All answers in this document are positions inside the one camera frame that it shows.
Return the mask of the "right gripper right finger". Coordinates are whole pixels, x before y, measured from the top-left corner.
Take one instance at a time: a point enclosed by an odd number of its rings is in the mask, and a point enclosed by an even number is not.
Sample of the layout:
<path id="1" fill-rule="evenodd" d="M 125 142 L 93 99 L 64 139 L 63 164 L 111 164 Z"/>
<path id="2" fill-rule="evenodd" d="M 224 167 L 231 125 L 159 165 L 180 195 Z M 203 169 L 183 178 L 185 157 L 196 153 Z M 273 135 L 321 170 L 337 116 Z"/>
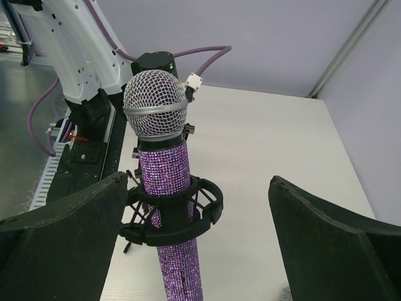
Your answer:
<path id="1" fill-rule="evenodd" d="M 280 176 L 268 201 L 293 300 L 400 300 L 400 227 Z"/>

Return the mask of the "red microphone silver grille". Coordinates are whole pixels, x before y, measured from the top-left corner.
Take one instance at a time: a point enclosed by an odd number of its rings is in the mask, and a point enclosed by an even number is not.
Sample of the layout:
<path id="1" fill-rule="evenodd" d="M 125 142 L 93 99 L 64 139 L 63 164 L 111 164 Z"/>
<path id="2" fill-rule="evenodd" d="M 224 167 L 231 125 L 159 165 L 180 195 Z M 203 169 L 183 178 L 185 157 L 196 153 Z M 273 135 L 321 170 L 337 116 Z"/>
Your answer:
<path id="1" fill-rule="evenodd" d="M 280 295 L 279 295 L 279 301 L 293 301 L 293 297 L 291 294 L 291 289 L 289 286 L 286 286 L 281 289 Z"/>

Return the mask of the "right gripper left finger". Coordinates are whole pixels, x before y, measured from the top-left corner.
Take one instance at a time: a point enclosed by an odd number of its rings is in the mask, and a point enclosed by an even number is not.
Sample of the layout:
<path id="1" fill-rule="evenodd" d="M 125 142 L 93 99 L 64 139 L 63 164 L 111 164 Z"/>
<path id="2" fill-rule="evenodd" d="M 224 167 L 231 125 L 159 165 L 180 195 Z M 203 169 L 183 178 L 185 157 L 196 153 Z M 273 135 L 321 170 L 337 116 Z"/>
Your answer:
<path id="1" fill-rule="evenodd" d="M 117 172 L 1 220 L 1 300 L 99 300 L 127 199 Z"/>

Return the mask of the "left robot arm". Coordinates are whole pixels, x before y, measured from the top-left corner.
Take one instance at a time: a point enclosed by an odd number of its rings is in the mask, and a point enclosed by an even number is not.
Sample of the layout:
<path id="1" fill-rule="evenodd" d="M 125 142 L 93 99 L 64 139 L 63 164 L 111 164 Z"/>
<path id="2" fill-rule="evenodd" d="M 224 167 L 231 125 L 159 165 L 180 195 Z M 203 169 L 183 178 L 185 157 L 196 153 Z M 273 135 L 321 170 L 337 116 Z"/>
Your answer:
<path id="1" fill-rule="evenodd" d="M 166 51 L 128 56 L 96 1 L 13 1 L 43 47 L 78 135 L 102 140 L 111 109 L 143 140 L 181 133 L 184 91 Z"/>

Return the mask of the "black tripod stand shock mount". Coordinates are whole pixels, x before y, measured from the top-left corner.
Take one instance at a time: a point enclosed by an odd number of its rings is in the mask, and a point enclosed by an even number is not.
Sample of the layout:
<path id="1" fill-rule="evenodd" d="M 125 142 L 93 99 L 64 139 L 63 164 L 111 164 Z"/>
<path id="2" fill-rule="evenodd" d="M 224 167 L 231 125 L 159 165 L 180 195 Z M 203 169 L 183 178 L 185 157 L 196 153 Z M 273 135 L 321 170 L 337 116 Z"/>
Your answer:
<path id="1" fill-rule="evenodd" d="M 136 174 L 141 178 L 128 190 L 133 216 L 119 229 L 129 243 L 164 247 L 193 240 L 216 224 L 224 209 L 221 189 L 190 173 L 187 137 L 193 127 L 165 136 L 147 136 L 138 128 Z"/>

